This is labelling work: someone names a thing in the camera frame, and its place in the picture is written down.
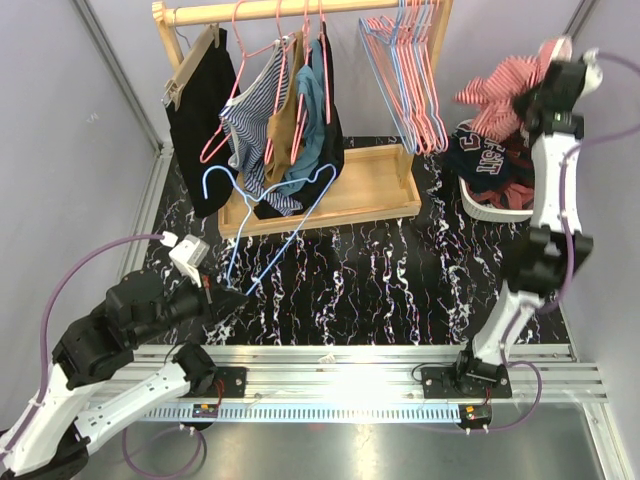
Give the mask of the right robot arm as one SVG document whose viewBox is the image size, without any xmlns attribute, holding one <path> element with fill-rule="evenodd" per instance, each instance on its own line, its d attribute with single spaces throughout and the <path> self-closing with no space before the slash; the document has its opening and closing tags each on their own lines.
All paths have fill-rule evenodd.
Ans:
<svg viewBox="0 0 640 480">
<path fill-rule="evenodd" d="M 602 80 L 593 58 L 554 60 L 540 82 L 511 102 L 530 138 L 533 212 L 526 235 L 503 264 L 502 289 L 488 320 L 443 379 L 464 397 L 482 398 L 510 385 L 508 357 L 521 330 L 549 296 L 567 289 L 591 254 L 593 240 L 582 232 L 576 204 L 584 119 L 573 108 Z"/>
</svg>

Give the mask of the maroon tank top grey trim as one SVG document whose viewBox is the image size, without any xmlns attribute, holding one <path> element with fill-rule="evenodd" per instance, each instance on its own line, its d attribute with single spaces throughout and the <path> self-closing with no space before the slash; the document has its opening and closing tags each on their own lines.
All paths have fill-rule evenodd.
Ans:
<svg viewBox="0 0 640 480">
<path fill-rule="evenodd" d="M 474 193 L 469 191 L 471 198 L 480 205 L 501 210 L 531 210 L 534 204 L 534 189 L 518 183 L 508 184 L 496 191 Z"/>
</svg>

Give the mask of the navy tank top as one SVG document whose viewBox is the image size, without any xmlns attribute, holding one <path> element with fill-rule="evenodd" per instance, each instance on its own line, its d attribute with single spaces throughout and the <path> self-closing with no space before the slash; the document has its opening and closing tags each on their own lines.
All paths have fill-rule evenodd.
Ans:
<svg viewBox="0 0 640 480">
<path fill-rule="evenodd" d="M 475 194 L 502 193 L 514 184 L 534 187 L 531 150 L 519 131 L 497 142 L 474 131 L 470 120 L 460 122 L 449 137 L 443 163 Z"/>
</svg>

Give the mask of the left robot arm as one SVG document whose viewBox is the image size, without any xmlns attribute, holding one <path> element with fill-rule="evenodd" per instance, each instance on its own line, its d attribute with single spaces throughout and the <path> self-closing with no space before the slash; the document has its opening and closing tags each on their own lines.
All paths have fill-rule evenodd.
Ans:
<svg viewBox="0 0 640 480">
<path fill-rule="evenodd" d="M 20 420 L 1 436 L 5 479 L 71 479 L 108 440 L 153 408 L 220 387 L 218 368 L 204 347 L 180 346 L 147 379 L 99 406 L 91 398 L 134 360 L 147 342 L 194 319 L 216 321 L 246 304 L 246 294 L 183 280 L 166 292 L 150 271 L 126 275 L 88 315 L 61 336 L 46 379 Z"/>
</svg>

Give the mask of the teal tank top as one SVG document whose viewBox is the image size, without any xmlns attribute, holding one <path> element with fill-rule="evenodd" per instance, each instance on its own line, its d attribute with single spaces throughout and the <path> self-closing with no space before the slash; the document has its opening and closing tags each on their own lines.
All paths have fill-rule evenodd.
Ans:
<svg viewBox="0 0 640 480">
<path fill-rule="evenodd" d="M 304 186 L 303 179 L 311 178 L 319 164 L 319 157 L 325 139 L 325 74 L 321 41 L 313 40 L 311 55 L 307 65 L 296 74 L 295 85 L 303 95 L 306 121 L 304 123 L 301 146 L 295 163 L 286 171 L 284 180 L 292 181 L 278 189 L 285 196 L 297 193 Z"/>
</svg>

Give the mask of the red white striped tank top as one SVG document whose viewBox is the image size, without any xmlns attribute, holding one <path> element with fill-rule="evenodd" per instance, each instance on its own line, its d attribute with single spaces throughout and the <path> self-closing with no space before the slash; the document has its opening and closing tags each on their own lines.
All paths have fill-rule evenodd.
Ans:
<svg viewBox="0 0 640 480">
<path fill-rule="evenodd" d="M 568 36 L 547 40 L 536 55 L 508 56 L 487 78 L 473 78 L 453 99 L 478 108 L 471 123 L 474 132 L 502 142 L 522 123 L 513 100 L 538 85 L 553 60 L 570 60 L 572 51 L 573 42 Z"/>
</svg>

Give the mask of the pink hanger black garment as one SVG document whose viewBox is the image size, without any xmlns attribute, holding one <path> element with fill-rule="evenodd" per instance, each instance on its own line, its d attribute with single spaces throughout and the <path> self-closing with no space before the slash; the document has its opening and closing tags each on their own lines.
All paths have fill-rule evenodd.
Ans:
<svg viewBox="0 0 640 480">
<path fill-rule="evenodd" d="M 326 43 L 326 16 L 323 9 L 323 1 L 318 0 L 318 15 L 319 15 L 319 39 L 322 46 L 322 60 L 323 60 L 323 72 L 324 72 L 324 88 L 325 88 L 325 119 L 326 124 L 331 123 L 331 106 L 330 106 L 330 88 L 329 88 L 329 69 L 328 69 L 328 49 Z"/>
</svg>

